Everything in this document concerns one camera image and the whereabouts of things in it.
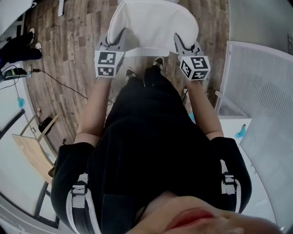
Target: sneaker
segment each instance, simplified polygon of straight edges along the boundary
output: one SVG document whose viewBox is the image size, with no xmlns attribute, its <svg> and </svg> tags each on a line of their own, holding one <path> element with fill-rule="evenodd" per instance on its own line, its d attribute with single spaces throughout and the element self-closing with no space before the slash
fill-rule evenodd
<svg viewBox="0 0 293 234">
<path fill-rule="evenodd" d="M 131 67 L 128 67 L 126 69 L 126 74 L 125 75 L 126 75 L 127 80 L 129 80 L 129 78 L 131 78 L 131 77 L 136 77 L 136 73 L 133 70 L 133 68 L 131 68 Z"/>
<path fill-rule="evenodd" d="M 42 44 L 41 44 L 41 42 L 38 42 L 36 44 L 35 48 L 38 49 L 39 51 L 41 51 L 41 53 L 42 53 Z"/>
<path fill-rule="evenodd" d="M 164 58 L 163 57 L 156 57 L 156 59 L 152 65 L 158 66 L 160 69 L 162 69 L 162 67 L 164 66 Z"/>
<path fill-rule="evenodd" d="M 32 40 L 31 40 L 31 42 L 30 42 L 30 44 L 33 44 L 33 41 L 34 41 L 34 39 L 35 39 L 35 28 L 34 27 L 32 27 L 30 30 L 29 30 L 29 32 L 32 32 L 33 33 L 33 38 L 32 38 Z"/>
</svg>

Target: white cloth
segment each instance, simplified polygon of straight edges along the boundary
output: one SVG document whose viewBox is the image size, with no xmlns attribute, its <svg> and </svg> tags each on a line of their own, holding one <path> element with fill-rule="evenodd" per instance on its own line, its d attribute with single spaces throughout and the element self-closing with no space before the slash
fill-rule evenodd
<svg viewBox="0 0 293 234">
<path fill-rule="evenodd" d="M 186 8 L 164 0 L 123 0 L 112 17 L 108 42 L 114 43 L 124 28 L 128 29 L 128 49 L 160 48 L 176 53 L 175 33 L 186 48 L 195 43 L 198 35 L 193 15 Z"/>
</svg>

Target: black cable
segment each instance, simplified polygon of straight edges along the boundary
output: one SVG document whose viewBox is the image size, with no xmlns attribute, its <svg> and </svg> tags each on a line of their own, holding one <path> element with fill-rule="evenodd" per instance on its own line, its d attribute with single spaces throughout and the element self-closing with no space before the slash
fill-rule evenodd
<svg viewBox="0 0 293 234">
<path fill-rule="evenodd" d="M 186 98 L 186 94 L 187 94 L 188 90 L 186 90 L 185 94 L 184 94 L 184 97 L 182 99 L 182 102 L 184 102 L 184 99 Z"/>
<path fill-rule="evenodd" d="M 85 97 L 84 95 L 82 95 L 80 92 L 77 92 L 76 90 L 74 90 L 74 89 L 72 89 L 72 88 L 70 88 L 70 87 L 68 87 L 68 86 L 66 86 L 66 85 L 64 85 L 64 84 L 62 84 L 62 83 L 60 83 L 58 80 L 56 80 L 53 76 L 49 75 L 47 72 L 42 71 L 42 70 L 40 70 L 40 69 L 33 69 L 33 72 L 40 72 L 40 71 L 41 71 L 41 72 L 44 72 L 44 73 L 45 73 L 46 75 L 48 75 L 50 78 L 52 78 L 53 80 L 55 80 L 58 84 L 65 86 L 66 88 L 68 88 L 68 89 L 74 91 L 75 93 L 78 93 L 80 96 L 82 96 L 82 97 L 84 97 L 85 99 L 87 99 L 87 97 Z"/>
<path fill-rule="evenodd" d="M 14 86 L 14 85 L 16 85 L 17 84 L 17 82 L 19 81 L 19 78 L 20 78 L 20 73 L 19 73 L 19 70 L 18 70 L 18 67 L 16 67 L 15 65 L 11 65 L 11 66 L 9 66 L 8 68 L 6 68 L 3 72 L 5 72 L 5 71 L 7 71 L 10 67 L 15 67 L 16 68 L 16 70 L 17 70 L 17 72 L 18 72 L 18 79 L 17 79 L 17 81 L 15 82 L 15 80 L 14 80 L 14 84 L 12 84 L 12 85 L 9 85 L 9 86 L 6 86 L 6 87 L 3 87 L 3 88 L 1 88 L 0 90 L 3 90 L 3 89 L 6 89 L 6 88 L 9 88 L 9 87 L 12 87 L 12 86 Z"/>
</svg>

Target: chair leg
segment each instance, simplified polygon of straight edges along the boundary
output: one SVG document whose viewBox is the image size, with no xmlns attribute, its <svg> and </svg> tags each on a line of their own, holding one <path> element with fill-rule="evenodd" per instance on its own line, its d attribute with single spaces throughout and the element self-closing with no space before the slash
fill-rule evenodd
<svg viewBox="0 0 293 234">
<path fill-rule="evenodd" d="M 24 132 L 26 131 L 27 127 L 31 124 L 31 122 L 33 121 L 33 119 L 37 116 L 37 114 L 34 114 L 33 117 L 28 121 L 28 123 L 26 124 L 26 126 L 24 126 L 22 132 L 19 134 L 20 136 L 22 136 L 24 134 Z"/>
</svg>

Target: floor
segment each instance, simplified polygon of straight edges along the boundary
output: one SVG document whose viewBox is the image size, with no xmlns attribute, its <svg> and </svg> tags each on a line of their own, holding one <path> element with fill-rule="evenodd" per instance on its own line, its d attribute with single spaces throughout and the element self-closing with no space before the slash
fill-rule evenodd
<svg viewBox="0 0 293 234">
<path fill-rule="evenodd" d="M 198 41 L 209 57 L 211 75 L 203 85 L 211 103 L 216 103 L 215 90 L 219 90 L 225 62 L 226 41 L 229 37 L 228 0 L 180 0 L 197 19 Z M 101 33 L 107 32 L 117 0 L 67 0 L 65 14 L 57 16 L 58 1 L 43 0 L 26 15 L 26 30 L 36 28 L 36 40 L 42 43 L 43 58 L 25 62 L 25 67 L 41 69 L 59 82 L 78 90 L 85 96 L 91 92 L 95 78 L 94 50 L 98 48 Z M 154 58 L 128 58 L 112 83 L 110 99 L 115 100 L 126 84 L 125 67 L 132 66 L 140 75 Z M 163 74 L 183 94 L 184 83 L 175 54 L 165 59 Z M 58 151 L 63 139 L 74 141 L 79 114 L 86 99 L 61 86 L 46 74 L 34 73 L 27 79 L 34 109 L 41 108 L 40 121 L 61 113 L 48 139 Z"/>
</svg>

